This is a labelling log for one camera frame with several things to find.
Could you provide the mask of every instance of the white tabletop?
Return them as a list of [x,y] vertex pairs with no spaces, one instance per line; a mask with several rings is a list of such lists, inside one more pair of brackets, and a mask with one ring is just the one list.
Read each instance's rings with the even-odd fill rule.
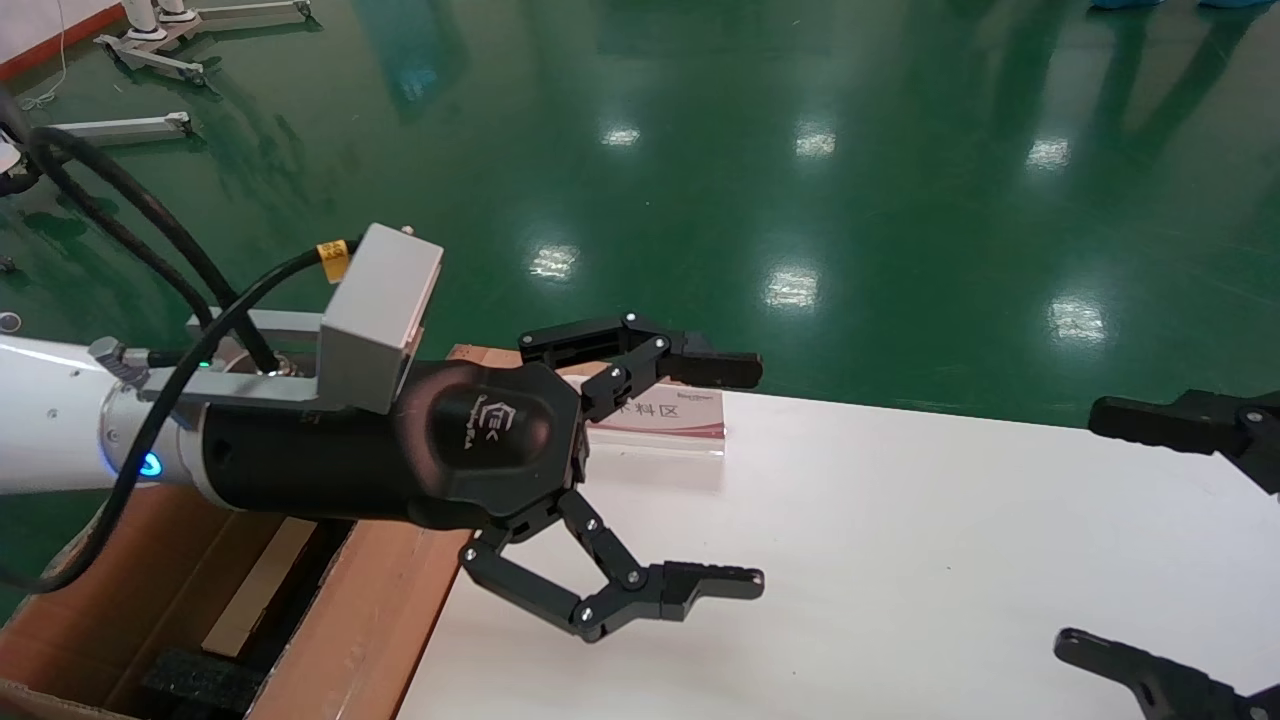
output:
[[[1133,719],[1064,626],[1249,693],[1280,680],[1280,507],[1220,457],[1046,428],[727,395],[722,460],[594,448],[584,495],[641,564],[758,566],[598,644],[460,574],[399,720]],[[506,555],[588,594],[559,525]]]

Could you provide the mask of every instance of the black cable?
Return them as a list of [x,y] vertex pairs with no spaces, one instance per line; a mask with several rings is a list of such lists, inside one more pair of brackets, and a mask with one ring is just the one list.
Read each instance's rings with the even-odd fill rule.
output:
[[[154,195],[147,192],[138,181],[133,179],[128,173],[124,172],[115,160],[111,160],[101,150],[93,147],[83,138],[76,137],[74,135],[55,127],[38,127],[31,131],[31,136],[27,143],[27,152],[31,155],[32,161],[40,168],[49,179],[54,181],[58,187],[65,192],[79,209],[90,217],[95,223],[99,224],[109,236],[111,236],[116,242],[123,245],[129,252],[133,252],[140,260],[147,264],[152,270],[159,273],[170,286],[174,287],[187,304],[192,306],[192,311],[200,320],[201,327],[209,327],[209,319],[211,313],[206,306],[204,299],[196,292],[186,279],[173,269],[172,265],[164,261],[159,255],[156,255],[150,247],[142,243],[131,233],[123,224],[120,224],[115,218],[111,218],[104,213],[97,202],[90,197],[88,192],[63,168],[63,164],[58,161],[54,156],[54,150],[61,150],[67,152],[72,159],[79,160],[84,167],[93,170],[93,173],[114,187],[131,205],[138,209],[142,215],[151,220],[170,243],[182,254],[183,258],[191,263],[195,268],[196,274],[205,281],[205,284],[214,293],[218,304],[224,309],[230,306],[236,301],[236,291],[227,282],[227,278],[218,270],[209,255],[205,254],[200,243],[196,242],[187,228],[173,217],[172,213],[157,200]],[[264,373],[271,373],[279,369],[279,360],[276,360],[275,354],[271,352],[271,347],[266,343],[266,338],[262,333],[253,327],[252,320],[247,316],[237,324],[236,336],[239,338],[241,345],[248,351],[253,363]]]
[[147,368],[173,368],[182,361],[184,350],[151,350],[147,352]]
[[[61,168],[61,164],[52,156],[50,147],[38,145],[32,146],[29,150],[32,161],[36,163],[36,167],[46,174],[46,165],[58,165]],[[214,314],[209,310],[209,302],[200,296],[200,292],[196,291],[196,288],[192,287],[192,284],[188,283],[187,279],[173,268],[173,265],[166,263],[164,258],[156,255],[154,250],[147,247],[146,243],[138,240],[136,234],[129,232],[129,229],[120,224],[115,218],[104,213],[79,183],[69,177],[65,179],[67,184],[58,183],[61,191],[65,192],[77,205],[79,205],[84,214],[88,215],[91,220],[97,223],[97,225],[101,227],[106,234],[111,236],[111,238],[119,242],[120,246],[133,254],[133,256],[138,260],[142,260],[146,266],[155,270],[156,274],[164,278],[172,288],[178,291],[178,295],[187,301],[191,311],[196,314],[196,319],[200,320],[200,325],[207,328],[209,323],[214,320]]]
[[[347,247],[355,252],[358,245],[360,241],[348,242]],[[169,414],[178,406],[183,387],[186,387],[191,377],[200,369],[201,361],[212,354],[218,343],[234,325],[248,316],[250,309],[262,300],[266,293],[271,292],[287,278],[319,263],[320,254],[315,250],[308,250],[292,260],[276,265],[218,315],[209,328],[205,329],[200,340],[196,341],[196,345],[182,356],[169,380],[160,389],[160,396],[151,405],[151,410],[138,428],[137,437],[133,438],[133,445],[129,446],[129,454],[120,465],[120,471],[115,477],[115,487],[111,488],[111,495],[102,505],[97,524],[93,525],[88,537],[84,538],[79,552],[49,577],[24,578],[10,571],[8,568],[0,568],[0,583],[13,585],[32,594],[50,593],[65,588],[83,575],[84,570],[88,570],[90,565],[101,555],[102,548],[106,547],[106,541],[111,537],[111,532],[120,523],[124,506],[129,501],[134,486],[138,483],[138,471],[142,470],[142,462],[147,452],[151,451],[151,446],[156,438],[160,437],[160,430],[164,428],[165,420],[169,419]]]

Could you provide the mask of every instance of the cardboard box flap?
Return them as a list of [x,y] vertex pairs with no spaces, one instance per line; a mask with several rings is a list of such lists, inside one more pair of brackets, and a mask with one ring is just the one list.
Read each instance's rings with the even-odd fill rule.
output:
[[27,685],[3,678],[0,678],[0,711],[41,720],[132,720],[101,707],[37,693]]
[[280,520],[215,507],[192,488],[137,491],[93,566],[5,625],[0,678],[127,711],[163,647],[200,647]]

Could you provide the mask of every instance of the cardboard box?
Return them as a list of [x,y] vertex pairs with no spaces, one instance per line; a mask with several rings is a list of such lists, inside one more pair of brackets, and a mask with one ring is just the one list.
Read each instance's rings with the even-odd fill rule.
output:
[[[520,364],[474,346],[449,356]],[[283,520],[221,510],[191,488],[138,491],[93,568],[28,598],[0,630],[0,716],[128,720],[159,652],[200,651]],[[248,719],[392,720],[468,537],[356,523]]]

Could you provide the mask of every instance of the robotic arm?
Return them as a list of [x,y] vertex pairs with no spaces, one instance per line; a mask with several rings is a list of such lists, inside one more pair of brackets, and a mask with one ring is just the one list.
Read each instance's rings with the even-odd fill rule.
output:
[[[640,565],[579,489],[588,421],[663,377],[754,387],[759,357],[716,352],[701,336],[627,314],[525,333],[518,368],[416,361],[442,254],[375,224],[324,315],[251,311],[264,336],[312,342],[314,355],[271,375],[236,372],[244,351],[223,341],[186,383],[141,479],[189,483],[241,510],[474,529],[461,553],[467,574],[586,642],[635,619],[684,620],[699,597],[760,597],[759,570]],[[581,395],[556,373],[608,359]],[[18,459],[0,468],[0,488],[109,484],[99,455],[122,466],[173,373],[148,360],[114,338],[88,348],[0,340],[0,384],[18,400],[0,407],[0,454]],[[605,575],[589,598],[500,555],[559,520]]]
[[[1178,452],[1221,454],[1268,495],[1280,492],[1280,393],[1233,397],[1192,389],[1169,405],[1121,397],[1093,404],[1094,434]],[[1068,628],[1059,660],[1129,688],[1147,720],[1280,717],[1280,685],[1240,696],[1231,685],[1172,660]]]

